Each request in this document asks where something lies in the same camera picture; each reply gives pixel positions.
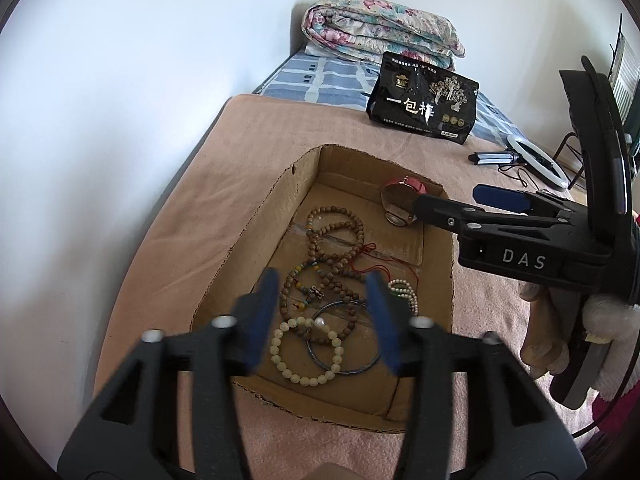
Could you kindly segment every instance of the pale yellow bead bracelet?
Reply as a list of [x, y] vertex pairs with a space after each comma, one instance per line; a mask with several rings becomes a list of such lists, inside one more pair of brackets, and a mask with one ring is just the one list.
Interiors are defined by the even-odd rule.
[[[300, 377], [298, 374], [293, 373], [287, 368], [286, 362], [280, 357], [280, 344], [282, 342], [282, 336], [285, 332], [288, 332], [290, 328], [297, 326], [306, 326], [311, 328], [316, 326], [326, 333], [327, 337], [331, 340], [331, 345], [334, 347], [334, 364], [331, 366], [331, 370], [328, 370], [324, 374], [318, 375], [318, 377]], [[340, 371], [340, 364], [342, 363], [342, 356], [344, 354], [344, 348], [342, 348], [342, 341], [338, 337], [334, 330], [331, 330], [329, 326], [324, 322], [324, 319], [318, 317], [313, 320], [310, 317], [297, 317], [291, 318], [286, 323], [281, 323], [280, 328], [273, 331], [273, 338], [271, 339], [271, 346], [269, 347], [271, 353], [271, 362], [276, 365], [276, 368], [282, 372], [282, 376], [288, 379], [294, 384], [300, 384], [300, 386], [318, 386], [318, 384], [325, 384], [335, 377], [335, 374]]]

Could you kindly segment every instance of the white wall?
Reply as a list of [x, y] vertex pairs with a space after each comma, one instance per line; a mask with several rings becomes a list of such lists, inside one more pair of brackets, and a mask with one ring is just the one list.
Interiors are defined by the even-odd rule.
[[640, 56], [640, 32], [620, 0], [391, 0], [449, 18], [466, 47], [457, 70], [532, 140], [555, 151], [570, 131], [558, 70], [586, 54], [608, 73], [619, 14]]
[[21, 0], [0, 34], [0, 392], [50, 463], [149, 213], [301, 1]]

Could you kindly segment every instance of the blue plaid bed sheet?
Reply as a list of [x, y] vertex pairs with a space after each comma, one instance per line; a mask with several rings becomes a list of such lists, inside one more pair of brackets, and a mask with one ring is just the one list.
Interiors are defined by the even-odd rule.
[[[300, 51], [254, 93], [364, 111], [379, 70], [374, 64], [310, 56]], [[471, 135], [505, 146], [505, 139], [510, 134], [526, 138], [482, 92], [478, 92], [476, 123]]]

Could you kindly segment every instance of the cardboard box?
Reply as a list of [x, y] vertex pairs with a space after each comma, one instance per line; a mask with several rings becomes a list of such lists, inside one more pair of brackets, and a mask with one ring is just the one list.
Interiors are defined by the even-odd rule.
[[[392, 278], [408, 280], [416, 289], [420, 314], [451, 329], [453, 285], [451, 278], [452, 238], [450, 233], [417, 222], [411, 227], [391, 225], [384, 216], [380, 187], [393, 178], [411, 175], [423, 181], [428, 192], [446, 196], [442, 186], [397, 164], [336, 145], [324, 145], [305, 153], [288, 168], [271, 188], [254, 213], [225, 263], [213, 278], [194, 314], [195, 330], [213, 317], [228, 314], [236, 298], [252, 290], [265, 267], [274, 267], [281, 279], [306, 261], [306, 216], [315, 206], [335, 205], [351, 209], [364, 224], [365, 242], [376, 244], [375, 253], [400, 262], [381, 262], [368, 254], [356, 259], [356, 268], [385, 265]], [[339, 214], [317, 217], [318, 226], [344, 220]], [[350, 246], [353, 232], [335, 232], [323, 239], [325, 252]], [[416, 288], [416, 277], [419, 283]], [[306, 270], [300, 280], [317, 285], [318, 276]], [[348, 280], [349, 287], [365, 296], [364, 284]], [[322, 304], [334, 301], [327, 291]], [[310, 317], [309, 307], [302, 316]], [[336, 308], [323, 314], [331, 327], [346, 324], [345, 312]], [[282, 322], [277, 307], [271, 330]], [[356, 329], [344, 341], [344, 369], [359, 368], [377, 353], [376, 334], [368, 313], [358, 310]], [[309, 358], [303, 339], [287, 333], [280, 355], [294, 373], [316, 377], [322, 370]], [[318, 357], [330, 363], [333, 349], [317, 346]], [[255, 375], [234, 378], [265, 402], [305, 418], [332, 422], [351, 428], [396, 432], [404, 430], [410, 408], [412, 380], [391, 375], [382, 360], [357, 376], [337, 376], [315, 388], [292, 384], [282, 377], [265, 349], [263, 362]]]

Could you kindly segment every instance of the folded quilt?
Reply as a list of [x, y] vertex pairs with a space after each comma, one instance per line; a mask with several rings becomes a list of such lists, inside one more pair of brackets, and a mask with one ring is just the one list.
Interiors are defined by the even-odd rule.
[[447, 18], [386, 0], [319, 0], [307, 9], [302, 32], [315, 56], [380, 64], [390, 51], [453, 70], [453, 57], [465, 55]]

